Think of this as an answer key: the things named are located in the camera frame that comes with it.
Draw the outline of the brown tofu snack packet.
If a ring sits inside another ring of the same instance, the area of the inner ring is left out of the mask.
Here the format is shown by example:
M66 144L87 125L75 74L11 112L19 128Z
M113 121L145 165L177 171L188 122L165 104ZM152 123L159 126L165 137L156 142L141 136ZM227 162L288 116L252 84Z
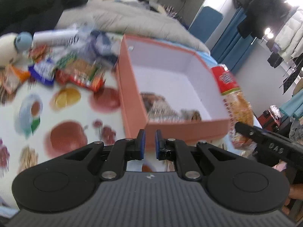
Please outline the brown tofu snack packet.
M176 111L165 97L152 92L141 92L147 117L152 122L185 122L202 121L200 112L195 109L181 109Z

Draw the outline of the orange clear snack packet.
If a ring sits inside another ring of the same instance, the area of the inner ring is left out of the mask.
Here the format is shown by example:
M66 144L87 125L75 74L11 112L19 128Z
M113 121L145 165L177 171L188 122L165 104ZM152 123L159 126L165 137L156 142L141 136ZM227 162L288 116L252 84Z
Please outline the orange clear snack packet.
M23 71L13 65L7 65L4 71L1 72L1 84L8 94L12 94L30 76L29 71Z

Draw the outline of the blue white snack packet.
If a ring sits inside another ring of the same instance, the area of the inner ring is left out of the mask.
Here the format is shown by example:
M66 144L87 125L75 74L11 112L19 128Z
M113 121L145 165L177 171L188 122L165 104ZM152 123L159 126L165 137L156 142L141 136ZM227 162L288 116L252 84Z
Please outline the blue white snack packet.
M41 84L46 86L54 85L54 77L56 72L56 64L50 60L42 60L28 66L31 76Z

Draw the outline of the blue clear plastic bag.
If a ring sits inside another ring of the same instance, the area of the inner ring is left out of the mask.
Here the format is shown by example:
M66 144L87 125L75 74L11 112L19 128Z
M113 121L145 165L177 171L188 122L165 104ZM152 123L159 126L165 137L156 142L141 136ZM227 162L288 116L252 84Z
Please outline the blue clear plastic bag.
M105 69L118 62L122 36L95 29L92 25L75 25L78 41L69 46L81 59Z

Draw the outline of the red brown snack packet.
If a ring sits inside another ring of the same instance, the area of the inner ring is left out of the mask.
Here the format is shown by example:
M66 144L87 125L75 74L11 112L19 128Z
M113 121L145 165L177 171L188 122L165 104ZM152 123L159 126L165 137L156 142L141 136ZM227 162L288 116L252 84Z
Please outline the red brown snack packet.
M56 62L55 79L62 85L74 84L97 92L105 84L105 71L96 63L69 52Z

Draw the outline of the fruit print tablecloth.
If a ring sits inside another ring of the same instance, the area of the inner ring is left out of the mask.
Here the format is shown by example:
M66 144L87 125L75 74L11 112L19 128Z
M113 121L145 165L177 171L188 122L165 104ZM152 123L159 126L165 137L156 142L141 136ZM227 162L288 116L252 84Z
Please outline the fruit print tablecloth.
M169 45L187 49L183 46ZM211 69L214 61L196 52ZM125 135L116 66L105 72L105 85L98 91L73 84L46 86L37 81L24 82L16 94L1 102L1 201L12 208L17 203L12 183L23 170L94 141L111 145ZM228 134L208 140L211 144L240 154ZM156 159L155 148L146 148L142 160L130 161L129 171L168 171L168 165Z

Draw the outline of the penguin plush toy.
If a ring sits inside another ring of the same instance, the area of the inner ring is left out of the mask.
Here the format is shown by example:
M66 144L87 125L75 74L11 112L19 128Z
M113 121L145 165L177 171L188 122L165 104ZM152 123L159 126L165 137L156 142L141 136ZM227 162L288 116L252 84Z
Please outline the penguin plush toy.
M17 62L32 45L32 35L29 32L7 33L0 37L0 65L5 68Z

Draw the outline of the white cylindrical tube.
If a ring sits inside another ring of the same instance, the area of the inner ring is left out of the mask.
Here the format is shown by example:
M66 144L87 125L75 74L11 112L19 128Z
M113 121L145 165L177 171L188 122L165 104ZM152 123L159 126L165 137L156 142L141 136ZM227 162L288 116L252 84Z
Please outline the white cylindrical tube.
M79 31L74 29L48 30L36 32L33 35L32 47L38 46L68 46L79 41Z

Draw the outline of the small red orange packet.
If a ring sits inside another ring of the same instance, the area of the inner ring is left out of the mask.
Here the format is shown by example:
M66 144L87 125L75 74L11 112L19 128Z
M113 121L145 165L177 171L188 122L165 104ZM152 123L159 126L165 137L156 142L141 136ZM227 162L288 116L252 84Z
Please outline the small red orange packet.
M41 45L35 48L31 48L28 53L28 58L34 62L38 63L45 59L45 57L49 54L50 47L47 45Z

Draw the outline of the grey blanket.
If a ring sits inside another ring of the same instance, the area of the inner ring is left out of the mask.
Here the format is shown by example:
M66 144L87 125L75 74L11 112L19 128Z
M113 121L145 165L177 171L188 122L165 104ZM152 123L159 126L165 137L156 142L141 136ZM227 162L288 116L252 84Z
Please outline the grey blanket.
M178 20L114 1L91 0L84 6L65 10L56 28L63 29L84 22L102 31L166 40L210 54L208 47Z

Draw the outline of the hanging clothes rack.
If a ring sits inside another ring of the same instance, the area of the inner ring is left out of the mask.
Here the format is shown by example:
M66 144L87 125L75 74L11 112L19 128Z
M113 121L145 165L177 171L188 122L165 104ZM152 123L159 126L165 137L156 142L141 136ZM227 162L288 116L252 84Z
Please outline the hanging clothes rack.
M286 92L302 69L302 0L235 0L245 12L237 29L243 38L266 39L273 68L287 63Z

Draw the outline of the orange spicy strip snack bag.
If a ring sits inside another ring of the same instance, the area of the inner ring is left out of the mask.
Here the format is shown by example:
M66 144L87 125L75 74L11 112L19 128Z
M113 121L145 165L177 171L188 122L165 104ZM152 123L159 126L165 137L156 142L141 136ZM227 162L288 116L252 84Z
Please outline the orange spicy strip snack bag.
M249 126L254 125L254 114L251 104L245 99L234 75L225 65L217 65L211 68L211 72L217 82L224 105L230 117L229 136L236 149L244 149L251 145L249 138L235 131L236 122L242 122Z

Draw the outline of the pink cardboard box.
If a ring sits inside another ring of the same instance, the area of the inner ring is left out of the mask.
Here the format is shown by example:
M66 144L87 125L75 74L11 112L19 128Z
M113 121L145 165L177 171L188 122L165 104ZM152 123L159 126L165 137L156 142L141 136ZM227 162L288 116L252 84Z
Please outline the pink cardboard box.
M210 68L191 50L150 38L123 36L116 66L116 79L125 135L146 132L146 148L155 146L155 133L187 144L226 136L230 117ZM142 93L163 96L174 111L197 110L200 121L152 120Z

